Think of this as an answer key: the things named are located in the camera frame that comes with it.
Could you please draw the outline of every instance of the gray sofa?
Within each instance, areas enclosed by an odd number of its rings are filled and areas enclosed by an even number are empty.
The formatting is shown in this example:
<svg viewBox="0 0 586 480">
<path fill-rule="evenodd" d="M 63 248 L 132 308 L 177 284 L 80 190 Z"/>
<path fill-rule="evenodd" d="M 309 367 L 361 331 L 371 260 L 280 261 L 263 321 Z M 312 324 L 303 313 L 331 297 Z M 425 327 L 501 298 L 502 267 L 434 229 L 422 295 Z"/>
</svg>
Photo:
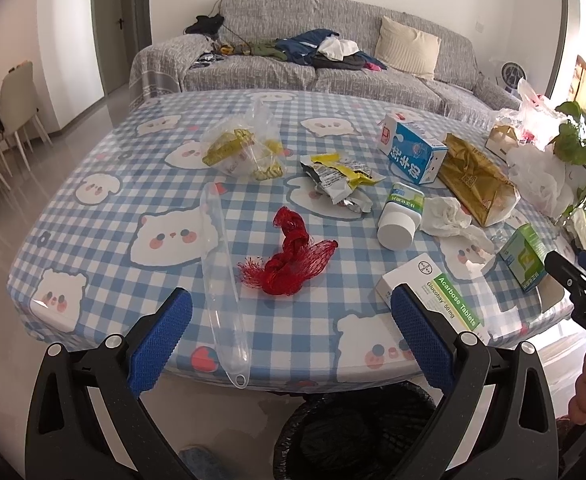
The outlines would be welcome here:
<svg viewBox="0 0 586 480">
<path fill-rule="evenodd" d="M 382 16 L 434 34 L 442 40 L 435 80 L 393 68 L 382 72 L 314 69 L 275 59 L 231 56 L 206 68 L 189 69 L 210 48 L 203 36 L 189 35 L 147 47 L 131 71 L 131 107 L 167 92 L 273 88 L 332 92 L 427 110 L 481 128 L 493 110 L 520 101 L 478 72 L 473 46 L 463 36 L 417 16 L 348 0 L 223 0 L 228 28 L 223 43 L 288 38 L 313 28 L 329 28 L 374 55 Z"/>
</svg>

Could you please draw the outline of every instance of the blue milk carton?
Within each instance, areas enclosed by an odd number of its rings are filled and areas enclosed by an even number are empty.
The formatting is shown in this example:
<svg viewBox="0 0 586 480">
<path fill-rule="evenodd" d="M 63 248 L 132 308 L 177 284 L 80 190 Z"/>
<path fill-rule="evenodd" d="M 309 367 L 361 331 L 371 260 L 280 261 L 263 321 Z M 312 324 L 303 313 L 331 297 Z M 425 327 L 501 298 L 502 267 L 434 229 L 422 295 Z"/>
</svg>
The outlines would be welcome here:
<svg viewBox="0 0 586 480">
<path fill-rule="evenodd" d="M 378 147 L 414 184 L 435 181 L 447 147 L 419 123 L 402 123 L 388 114 L 382 123 Z"/>
</svg>

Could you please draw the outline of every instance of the red netting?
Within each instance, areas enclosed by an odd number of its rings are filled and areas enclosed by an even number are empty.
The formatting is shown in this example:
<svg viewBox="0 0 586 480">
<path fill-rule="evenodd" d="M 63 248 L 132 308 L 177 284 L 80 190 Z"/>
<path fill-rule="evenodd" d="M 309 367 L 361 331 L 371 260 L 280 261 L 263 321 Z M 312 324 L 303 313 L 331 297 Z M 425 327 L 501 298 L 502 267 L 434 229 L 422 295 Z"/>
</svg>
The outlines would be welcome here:
<svg viewBox="0 0 586 480">
<path fill-rule="evenodd" d="M 239 264 L 242 282 L 273 296 L 291 296 L 306 280 L 324 270 L 337 249 L 337 242 L 323 240 L 311 245 L 302 217 L 287 207 L 277 212 L 273 226 L 280 227 L 284 233 L 282 252 L 275 254 L 265 265 L 259 259 L 247 258 Z"/>
</svg>

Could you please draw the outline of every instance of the beige pillow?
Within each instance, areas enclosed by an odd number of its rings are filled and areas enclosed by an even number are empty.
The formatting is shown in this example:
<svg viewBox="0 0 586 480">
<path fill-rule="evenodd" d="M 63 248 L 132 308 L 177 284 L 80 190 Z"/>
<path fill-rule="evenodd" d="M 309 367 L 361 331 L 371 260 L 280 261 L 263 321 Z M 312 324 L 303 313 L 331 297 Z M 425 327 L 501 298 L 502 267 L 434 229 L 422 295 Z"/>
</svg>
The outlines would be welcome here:
<svg viewBox="0 0 586 480">
<path fill-rule="evenodd" d="M 380 61 L 423 79 L 433 79 L 442 40 L 384 16 L 375 48 Z"/>
</svg>

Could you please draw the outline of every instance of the tiled floor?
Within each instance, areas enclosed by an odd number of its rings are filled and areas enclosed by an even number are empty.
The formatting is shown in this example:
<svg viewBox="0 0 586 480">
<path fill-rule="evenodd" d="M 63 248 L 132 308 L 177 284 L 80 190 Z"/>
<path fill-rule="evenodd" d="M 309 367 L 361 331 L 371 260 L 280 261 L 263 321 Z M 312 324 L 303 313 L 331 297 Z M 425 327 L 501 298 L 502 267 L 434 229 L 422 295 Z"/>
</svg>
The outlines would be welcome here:
<svg viewBox="0 0 586 480">
<path fill-rule="evenodd" d="M 56 137 L 53 148 L 34 142 L 35 153 L 27 153 L 32 175 L 15 154 L 8 156 L 14 170 L 9 181 L 12 191 L 0 190 L 0 451 L 20 474 L 30 397 L 46 346 L 26 335 L 6 293 L 7 273 L 55 191 L 86 153 L 126 116 L 127 107 L 128 92 L 121 89 Z M 546 362 L 556 414 L 563 415 L 581 368 L 585 336 L 575 325 L 563 322 L 535 338 L 534 343 Z M 116 458 L 132 465 L 97 397 L 98 416 Z M 302 402 L 300 398 L 207 386 L 169 375 L 163 375 L 151 392 L 142 394 L 142 400 L 174 449 L 203 444 L 236 471 L 238 478 L 260 480 L 272 478 L 273 445 L 284 422 Z M 469 434 L 478 433 L 481 420 L 482 415 Z M 464 446 L 457 459 L 464 460 L 469 449 Z"/>
</svg>

